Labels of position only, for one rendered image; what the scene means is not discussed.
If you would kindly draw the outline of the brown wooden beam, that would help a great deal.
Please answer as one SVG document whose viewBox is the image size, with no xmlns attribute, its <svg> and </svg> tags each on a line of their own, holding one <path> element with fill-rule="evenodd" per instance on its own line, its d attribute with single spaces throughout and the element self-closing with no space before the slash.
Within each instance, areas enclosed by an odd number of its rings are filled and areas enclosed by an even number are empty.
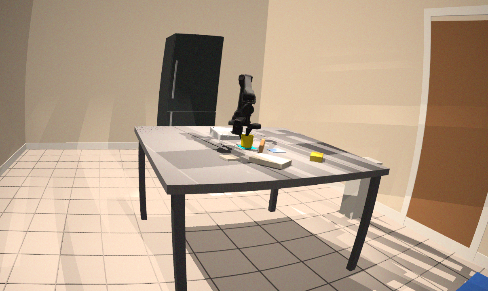
<svg viewBox="0 0 488 291">
<path fill-rule="evenodd" d="M 259 153 L 263 152 L 264 146 L 265 146 L 265 139 L 262 139 L 260 144 L 259 144 Z"/>
</svg>

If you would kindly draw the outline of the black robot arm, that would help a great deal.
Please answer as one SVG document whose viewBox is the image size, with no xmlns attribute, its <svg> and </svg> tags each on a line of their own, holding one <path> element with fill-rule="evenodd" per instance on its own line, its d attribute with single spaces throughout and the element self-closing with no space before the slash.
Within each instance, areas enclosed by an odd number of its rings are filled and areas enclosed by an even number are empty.
<svg viewBox="0 0 488 291">
<path fill-rule="evenodd" d="M 236 125 L 242 127 L 242 125 L 249 123 L 248 117 L 242 117 L 240 114 L 245 113 L 247 115 L 251 115 L 254 112 L 254 107 L 252 104 L 256 103 L 256 97 L 251 88 L 252 78 L 253 77 L 249 74 L 239 75 L 239 85 L 241 88 L 239 93 L 238 109 L 232 116 L 232 120 L 235 120 L 232 131 L 230 131 L 232 134 L 239 135 L 238 129 L 235 127 Z"/>
</svg>

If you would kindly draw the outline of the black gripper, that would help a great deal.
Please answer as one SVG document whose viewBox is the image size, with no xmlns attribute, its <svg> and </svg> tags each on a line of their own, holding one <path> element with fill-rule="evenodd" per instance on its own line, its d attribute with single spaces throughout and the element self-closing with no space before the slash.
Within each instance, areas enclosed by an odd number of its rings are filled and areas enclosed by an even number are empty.
<svg viewBox="0 0 488 291">
<path fill-rule="evenodd" d="M 248 120 L 249 120 L 249 123 L 248 124 L 244 124 L 243 126 L 246 126 L 246 136 L 249 136 L 250 132 L 252 129 L 261 129 L 262 128 L 262 125 L 259 124 L 259 123 L 252 123 L 251 124 L 251 115 L 247 115 L 245 113 L 241 113 L 240 116 L 242 117 L 245 117 L 247 116 L 248 117 Z M 233 125 L 235 124 L 235 120 L 229 120 L 228 122 L 228 125 Z M 240 136 L 240 139 L 241 139 L 241 135 L 243 133 L 243 127 L 239 127 L 239 125 L 236 125 L 235 126 L 237 129 L 238 129 L 238 132 L 239 132 L 239 136 Z"/>
</svg>

